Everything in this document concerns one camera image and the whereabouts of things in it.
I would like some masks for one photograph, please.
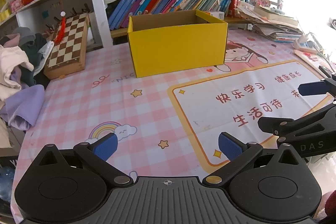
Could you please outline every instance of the blue gripper pad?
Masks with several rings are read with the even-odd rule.
[[[117,148],[118,138],[114,133],[109,133],[90,145],[90,150],[104,161],[107,161],[116,152]]]
[[[246,145],[233,136],[229,138],[227,135],[226,132],[219,135],[218,146],[222,153],[231,161],[244,152],[243,147]]]

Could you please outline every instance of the red tassel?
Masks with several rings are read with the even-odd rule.
[[[57,33],[57,37],[54,40],[54,44],[58,45],[60,44],[63,39],[64,39],[64,33],[65,33],[65,17],[62,17],[62,22],[61,22],[61,29],[59,30],[59,32]]]

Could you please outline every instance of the cloud print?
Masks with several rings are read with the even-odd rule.
[[[129,124],[124,124],[123,126],[118,126],[115,128],[114,133],[118,137],[118,141],[127,138],[130,135],[134,135],[137,132],[136,127],[131,127]]]
[[[88,142],[88,143],[90,143],[90,144],[92,144],[92,143],[94,143],[94,142],[96,142],[96,141],[98,141],[97,138],[92,138],[92,139],[87,139],[87,140],[86,140],[86,142]]]

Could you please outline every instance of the gray ribbed surface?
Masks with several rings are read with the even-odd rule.
[[[207,188],[195,177],[145,178],[112,191],[91,216],[73,224],[261,224],[232,206],[220,189]],[[298,224],[313,224],[311,219]]]

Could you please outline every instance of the crosshair marking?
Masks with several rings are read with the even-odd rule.
[[[162,183],[164,183],[164,184],[166,184],[166,185],[170,185],[170,184],[172,184],[172,183],[174,183],[174,182],[172,182],[171,180],[165,180],[165,181],[162,182]]]

